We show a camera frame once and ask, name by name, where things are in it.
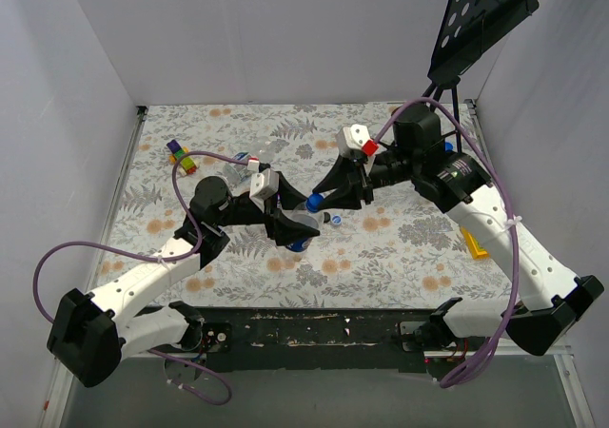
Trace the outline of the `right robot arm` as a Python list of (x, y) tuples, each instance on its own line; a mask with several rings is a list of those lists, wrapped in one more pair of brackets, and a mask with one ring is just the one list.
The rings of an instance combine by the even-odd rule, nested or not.
[(452, 299), (412, 333), (413, 340), (448, 350), (464, 338), (490, 337), (504, 324), (506, 336), (520, 349), (544, 355), (603, 293), (602, 283), (564, 266), (508, 213), (489, 169), (446, 149), (440, 118), (426, 104), (394, 112), (392, 128), (390, 145), (371, 139), (365, 126), (339, 131), (337, 161), (313, 189), (326, 195), (321, 207), (359, 209), (373, 201), (374, 189), (411, 182), (518, 284), (514, 310)]

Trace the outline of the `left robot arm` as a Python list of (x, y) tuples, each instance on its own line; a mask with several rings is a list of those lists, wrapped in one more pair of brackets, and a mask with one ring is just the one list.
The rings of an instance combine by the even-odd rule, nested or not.
[(190, 352), (203, 338), (199, 311), (173, 302), (152, 313), (147, 305), (172, 285), (213, 262), (229, 243), (227, 225), (262, 224), (278, 246), (320, 234), (296, 206), (305, 197), (270, 168), (254, 175), (252, 191), (233, 195), (209, 176), (195, 187), (183, 225), (151, 257), (88, 293), (70, 290), (59, 301), (47, 348), (84, 386), (107, 379), (120, 362), (159, 345)]

